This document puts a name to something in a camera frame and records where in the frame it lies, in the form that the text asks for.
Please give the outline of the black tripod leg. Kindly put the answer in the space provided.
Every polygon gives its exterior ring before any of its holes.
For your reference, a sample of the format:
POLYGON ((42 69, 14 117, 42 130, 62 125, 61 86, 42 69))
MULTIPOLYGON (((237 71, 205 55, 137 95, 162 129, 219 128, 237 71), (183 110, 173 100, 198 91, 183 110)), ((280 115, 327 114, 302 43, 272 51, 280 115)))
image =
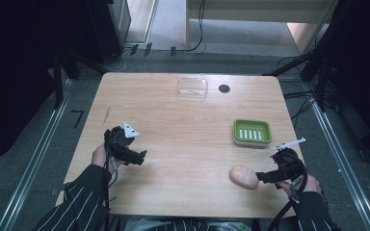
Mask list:
POLYGON ((316 48, 311 49, 307 53, 292 57, 291 61, 283 66, 277 67, 275 70, 263 73, 263 76, 279 76, 292 68, 299 66, 300 64, 312 64, 315 62, 318 56, 318 50, 316 48))

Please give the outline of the person's right hand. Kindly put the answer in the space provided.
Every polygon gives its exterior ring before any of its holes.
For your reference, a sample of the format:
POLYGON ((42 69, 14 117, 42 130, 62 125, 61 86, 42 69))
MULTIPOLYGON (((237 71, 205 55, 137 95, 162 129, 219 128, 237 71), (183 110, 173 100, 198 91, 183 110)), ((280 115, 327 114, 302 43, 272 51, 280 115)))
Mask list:
POLYGON ((288 196, 293 195, 294 190, 299 190, 305 184, 303 192, 314 192, 314 193, 322 193, 322 188, 320 186, 319 181, 312 175, 308 174, 306 179, 301 179, 297 183, 289 183, 287 181, 277 182, 277 185, 281 187, 288 196))

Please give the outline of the aluminium floor rail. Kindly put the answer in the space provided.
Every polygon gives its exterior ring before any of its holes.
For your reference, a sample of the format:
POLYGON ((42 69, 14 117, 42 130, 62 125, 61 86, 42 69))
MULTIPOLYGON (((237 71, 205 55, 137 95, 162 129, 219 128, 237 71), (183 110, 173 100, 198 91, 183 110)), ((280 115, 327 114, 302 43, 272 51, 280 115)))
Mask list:
POLYGON ((45 156, 47 148, 51 143, 55 131, 64 114, 69 99, 69 92, 72 87, 73 81, 66 80, 63 87, 64 99, 61 101, 59 107, 55 109, 51 114, 42 132, 42 135, 40 136, 39 142, 33 152, 33 155, 27 167, 25 168, 14 193, 11 196, 3 217, 0 219, 0 231, 12 231, 18 214, 40 169, 40 165, 45 156))
POLYGON ((341 174, 347 189, 349 190, 366 231, 370 231, 370 200, 367 198, 364 189, 359 183, 357 176, 346 157, 346 152, 333 130, 327 113, 321 110, 314 97, 311 97, 311 101, 312 110, 329 144, 332 156, 338 165, 338 172, 341 174))

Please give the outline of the black cabinet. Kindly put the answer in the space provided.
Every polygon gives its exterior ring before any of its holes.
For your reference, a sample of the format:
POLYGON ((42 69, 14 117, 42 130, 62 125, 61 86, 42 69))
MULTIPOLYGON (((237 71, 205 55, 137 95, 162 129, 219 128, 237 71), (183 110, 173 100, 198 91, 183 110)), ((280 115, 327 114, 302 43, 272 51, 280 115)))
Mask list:
POLYGON ((131 24, 127 0, 88 0, 95 34, 94 59, 106 64, 120 56, 131 24))

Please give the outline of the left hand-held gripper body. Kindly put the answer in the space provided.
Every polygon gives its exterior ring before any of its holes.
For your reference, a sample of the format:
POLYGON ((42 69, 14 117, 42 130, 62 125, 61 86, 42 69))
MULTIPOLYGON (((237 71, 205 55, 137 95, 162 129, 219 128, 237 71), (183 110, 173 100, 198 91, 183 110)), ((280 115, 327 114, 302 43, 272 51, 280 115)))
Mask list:
POLYGON ((108 129, 104 133, 106 153, 115 159, 125 162, 127 157, 126 151, 131 150, 129 145, 138 135, 139 132, 133 129, 127 122, 124 122, 122 127, 118 125, 113 129, 108 129))

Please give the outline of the clear plastic container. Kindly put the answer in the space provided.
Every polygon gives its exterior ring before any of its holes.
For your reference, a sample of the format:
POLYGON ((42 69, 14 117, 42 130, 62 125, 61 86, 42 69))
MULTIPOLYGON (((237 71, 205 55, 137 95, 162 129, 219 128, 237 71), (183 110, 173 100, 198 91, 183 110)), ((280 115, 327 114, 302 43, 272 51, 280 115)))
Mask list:
POLYGON ((183 97, 205 98, 208 93, 208 82, 203 78, 180 78, 177 93, 183 97))

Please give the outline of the black stand leg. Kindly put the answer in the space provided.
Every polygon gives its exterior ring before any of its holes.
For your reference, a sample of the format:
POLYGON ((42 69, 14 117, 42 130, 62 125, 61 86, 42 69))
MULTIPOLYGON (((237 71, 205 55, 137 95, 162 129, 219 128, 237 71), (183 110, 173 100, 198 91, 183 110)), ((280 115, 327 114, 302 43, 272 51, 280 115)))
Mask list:
POLYGON ((63 78, 62 78, 62 70, 61 70, 61 61, 58 52, 53 54, 53 79, 55 82, 55 105, 54 109, 59 109, 60 105, 64 100, 64 92, 63 92, 63 78))

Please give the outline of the person's left hand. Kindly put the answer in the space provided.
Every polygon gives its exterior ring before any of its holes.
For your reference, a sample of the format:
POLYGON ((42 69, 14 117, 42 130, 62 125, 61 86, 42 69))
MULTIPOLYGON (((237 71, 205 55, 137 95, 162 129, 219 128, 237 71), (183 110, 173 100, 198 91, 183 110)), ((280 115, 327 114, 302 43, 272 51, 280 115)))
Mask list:
POLYGON ((96 150, 92 153, 92 164, 104 167, 107 164, 107 169, 111 174, 114 174, 119 166, 123 165, 123 161, 118 159, 111 159, 108 163, 106 162, 107 153, 103 144, 98 146, 96 150))

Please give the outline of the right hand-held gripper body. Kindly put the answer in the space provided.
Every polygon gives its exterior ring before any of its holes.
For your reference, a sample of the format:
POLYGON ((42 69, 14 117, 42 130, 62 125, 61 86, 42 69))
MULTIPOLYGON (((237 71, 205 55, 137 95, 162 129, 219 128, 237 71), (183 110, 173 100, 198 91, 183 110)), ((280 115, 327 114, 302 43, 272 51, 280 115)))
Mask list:
POLYGON ((280 182, 287 179, 294 181, 301 175, 304 175, 306 171, 305 165, 298 157, 297 152, 291 148, 292 145, 299 144, 303 141, 305 141, 305 138, 284 142, 271 148, 272 151, 275 151, 275 154, 271 158, 277 164, 277 170, 272 171, 273 182, 280 182))

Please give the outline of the green soap dish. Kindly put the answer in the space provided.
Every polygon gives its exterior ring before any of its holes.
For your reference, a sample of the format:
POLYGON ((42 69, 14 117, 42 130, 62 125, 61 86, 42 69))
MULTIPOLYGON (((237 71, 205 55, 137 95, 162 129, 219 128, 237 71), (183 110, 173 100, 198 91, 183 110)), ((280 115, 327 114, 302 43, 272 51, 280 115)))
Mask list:
POLYGON ((272 141, 270 125, 262 120, 236 119, 233 122, 233 141, 244 146, 266 147, 272 141))

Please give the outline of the white wooden furniture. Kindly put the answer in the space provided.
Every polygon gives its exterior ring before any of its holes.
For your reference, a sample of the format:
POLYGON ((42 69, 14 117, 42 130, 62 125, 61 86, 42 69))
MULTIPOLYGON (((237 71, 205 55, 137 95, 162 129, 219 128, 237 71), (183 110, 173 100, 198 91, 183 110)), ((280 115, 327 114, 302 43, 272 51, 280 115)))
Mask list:
POLYGON ((301 54, 310 50, 339 0, 205 0, 204 17, 285 22, 301 54))

